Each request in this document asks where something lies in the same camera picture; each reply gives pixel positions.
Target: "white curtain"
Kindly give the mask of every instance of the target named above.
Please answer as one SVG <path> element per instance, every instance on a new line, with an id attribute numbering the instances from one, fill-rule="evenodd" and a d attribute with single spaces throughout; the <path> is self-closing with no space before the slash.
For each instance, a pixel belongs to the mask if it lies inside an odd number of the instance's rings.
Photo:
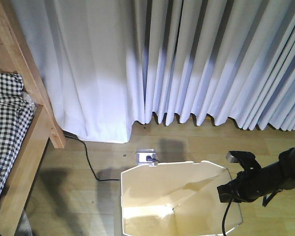
<path id="1" fill-rule="evenodd" d="M 60 126 L 129 140 L 134 121 L 295 129 L 295 0 L 13 0 Z"/>

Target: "wooden plank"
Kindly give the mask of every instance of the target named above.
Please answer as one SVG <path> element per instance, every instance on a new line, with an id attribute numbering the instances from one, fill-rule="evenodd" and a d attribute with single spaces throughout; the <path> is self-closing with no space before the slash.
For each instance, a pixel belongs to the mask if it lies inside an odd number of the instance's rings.
<path id="1" fill-rule="evenodd" d="M 63 131 L 56 122 L 46 89 L 9 0 L 0 0 L 0 37 L 16 71 L 24 79 L 26 91 L 37 104 L 46 108 L 52 124 L 50 139 L 53 145 L 63 148 Z"/>
<path id="2" fill-rule="evenodd" d="M 0 199 L 0 234 L 14 236 L 49 136 L 49 118 L 43 106 L 29 127 Z"/>
<path id="3" fill-rule="evenodd" d="M 5 72 L 16 71 L 15 66 L 11 61 L 5 46 L 2 44 L 0 44 L 0 69 Z"/>

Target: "mattress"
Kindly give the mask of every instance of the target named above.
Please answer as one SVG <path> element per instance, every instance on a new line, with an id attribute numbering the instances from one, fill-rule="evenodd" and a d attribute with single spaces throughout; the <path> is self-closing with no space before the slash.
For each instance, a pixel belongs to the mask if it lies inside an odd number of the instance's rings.
<path id="1" fill-rule="evenodd" d="M 33 117 L 18 74 L 0 73 L 0 195 Z"/>

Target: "cardboard box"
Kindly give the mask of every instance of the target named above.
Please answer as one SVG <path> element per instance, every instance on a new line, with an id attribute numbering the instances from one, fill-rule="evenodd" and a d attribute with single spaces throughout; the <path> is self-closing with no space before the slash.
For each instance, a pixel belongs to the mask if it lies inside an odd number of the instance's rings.
<path id="1" fill-rule="evenodd" d="M 216 187 L 230 180 L 226 168 L 209 161 L 126 170 L 121 173 L 121 220 L 115 217 L 115 236 L 222 235 L 227 203 L 220 203 Z M 241 223 L 239 204 L 232 203 L 225 229 L 230 232 Z"/>

